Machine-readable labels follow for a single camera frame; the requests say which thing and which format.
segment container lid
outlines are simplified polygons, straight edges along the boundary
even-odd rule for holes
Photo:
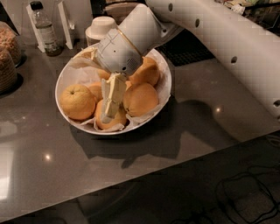
[[[43,9],[43,4],[40,1],[33,1],[30,3],[30,6],[33,11]]]
[[[91,39],[103,39],[110,29],[116,28],[116,21],[112,17],[96,17],[91,26],[86,29],[86,35]]]

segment white bowl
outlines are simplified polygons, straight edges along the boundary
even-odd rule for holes
[[[88,51],[90,48],[84,49],[82,52],[79,53],[81,55],[83,52]],[[126,126],[122,130],[117,131],[111,131],[107,132],[106,130],[98,130],[94,128],[93,124],[83,124],[81,125],[78,122],[73,121],[72,119],[69,119],[63,112],[60,103],[59,98],[62,94],[63,90],[75,83],[85,84],[92,83],[93,81],[96,81],[96,74],[92,71],[96,70],[96,68],[92,66],[84,66],[83,68],[72,68],[73,60],[75,60],[77,57],[75,56],[73,59],[71,59],[66,66],[61,71],[59,78],[56,83],[55,88],[55,100],[57,103],[57,106],[59,108],[60,113],[63,115],[63,117],[74,127],[76,127],[79,130],[83,130],[87,133],[96,134],[96,135],[103,135],[103,136],[110,136],[110,135],[118,135],[122,134],[131,130],[135,130],[144,124],[146,124],[148,121],[150,121],[152,118],[154,118],[159,111],[163,108],[163,106],[168,102],[171,89],[172,89],[172,76],[171,71],[168,67],[167,62],[165,61],[164,57],[155,49],[152,49],[146,56],[153,58],[158,65],[159,71],[160,71],[160,79],[158,84],[155,86],[155,89],[157,90],[158,96],[159,96],[159,106],[157,109],[152,113],[152,115],[148,116],[148,118],[144,119],[142,122],[130,122],[128,126]]]

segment white container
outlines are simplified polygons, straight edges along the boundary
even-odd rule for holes
[[[91,26],[86,29],[87,45],[98,43],[110,29],[116,28],[116,21],[112,17],[96,17]]]

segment bowl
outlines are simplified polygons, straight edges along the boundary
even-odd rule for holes
[[[146,55],[147,57],[153,58],[157,62],[160,71],[160,79],[157,85],[155,86],[155,89],[158,93],[159,104],[152,111],[148,112],[146,115],[142,115],[141,117],[130,117],[129,115],[127,115],[129,119],[129,124],[123,129],[113,130],[96,129],[92,122],[77,122],[70,119],[64,114],[60,106],[59,98],[66,87],[75,83],[88,86],[94,81],[100,81],[100,78],[97,74],[97,66],[95,66],[95,64],[92,63],[91,60],[80,57],[84,53],[87,54],[92,49],[96,48],[97,45],[98,44],[91,45],[79,52],[72,59],[70,59],[69,62],[65,65],[65,67],[62,69],[55,87],[55,100],[59,108],[59,112],[75,128],[95,135],[119,135],[128,131],[135,130],[145,125],[147,122],[153,119],[169,101],[172,90],[172,75],[170,68],[168,67],[165,58],[155,49],[152,49]]]

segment spice jar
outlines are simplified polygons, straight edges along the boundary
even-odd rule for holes
[[[12,88],[17,77],[10,53],[7,49],[0,47],[0,94]]]
[[[8,50],[14,65],[21,61],[21,50],[16,33],[4,22],[0,22],[0,47]]]

